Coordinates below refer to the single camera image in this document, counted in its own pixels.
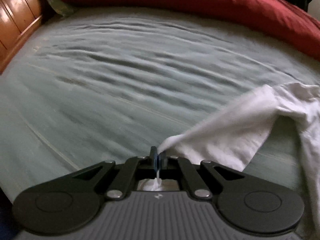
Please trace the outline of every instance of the triangular cutout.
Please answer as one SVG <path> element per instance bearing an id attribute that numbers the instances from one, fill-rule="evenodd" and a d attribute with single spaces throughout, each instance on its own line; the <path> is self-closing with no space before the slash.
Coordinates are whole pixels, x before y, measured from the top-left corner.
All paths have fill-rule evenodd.
<path id="1" fill-rule="evenodd" d="M 232 171 L 228 171 L 225 168 L 222 168 L 220 166 L 214 167 L 214 169 L 219 172 L 219 174 L 225 179 L 225 180 L 236 180 L 236 179 L 243 179 L 244 176 L 233 173 Z"/>
<path id="2" fill-rule="evenodd" d="M 90 180 L 92 179 L 95 175 L 98 174 L 98 172 L 102 169 L 102 166 L 98 166 L 93 168 L 92 170 L 85 171 L 77 176 L 75 176 L 75 179 L 82 179 L 82 180 Z"/>

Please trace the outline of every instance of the white logo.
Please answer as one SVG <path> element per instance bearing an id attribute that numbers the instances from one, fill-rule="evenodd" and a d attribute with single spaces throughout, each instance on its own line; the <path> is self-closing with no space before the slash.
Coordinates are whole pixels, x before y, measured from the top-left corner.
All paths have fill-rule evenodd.
<path id="1" fill-rule="evenodd" d="M 162 194 L 157 194 L 157 195 L 155 195 L 155 198 L 157 198 L 157 199 L 160 199 L 160 198 L 162 198 L 163 197 L 163 195 Z"/>

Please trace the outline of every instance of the fitted sheet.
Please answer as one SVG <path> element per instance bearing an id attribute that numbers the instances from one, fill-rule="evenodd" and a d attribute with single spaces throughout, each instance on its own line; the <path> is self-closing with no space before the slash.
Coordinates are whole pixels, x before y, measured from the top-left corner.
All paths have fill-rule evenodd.
<path id="1" fill-rule="evenodd" d="M 250 29 L 147 8 L 85 8 L 39 29 L 0 77 L 0 187 L 148 155 L 263 84 L 319 85 L 320 63 Z M 244 172 L 308 191 L 294 123 L 279 118 Z"/>

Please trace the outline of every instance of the white cloth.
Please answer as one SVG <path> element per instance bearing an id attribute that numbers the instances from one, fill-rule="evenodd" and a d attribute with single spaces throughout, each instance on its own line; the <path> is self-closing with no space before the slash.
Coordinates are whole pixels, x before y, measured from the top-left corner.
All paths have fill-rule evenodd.
<path id="1" fill-rule="evenodd" d="M 301 83 L 264 85 L 184 134 L 167 138 L 158 151 L 170 148 L 194 164 L 210 159 L 242 171 L 267 139 L 279 115 L 296 122 L 313 220 L 320 236 L 320 87 Z"/>

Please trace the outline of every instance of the white wall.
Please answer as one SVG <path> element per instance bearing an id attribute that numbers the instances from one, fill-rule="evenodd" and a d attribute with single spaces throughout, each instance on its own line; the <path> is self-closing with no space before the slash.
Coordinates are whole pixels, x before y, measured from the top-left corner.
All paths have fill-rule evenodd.
<path id="1" fill-rule="evenodd" d="M 312 0 L 309 3 L 308 13 L 320 21 L 320 0 Z"/>

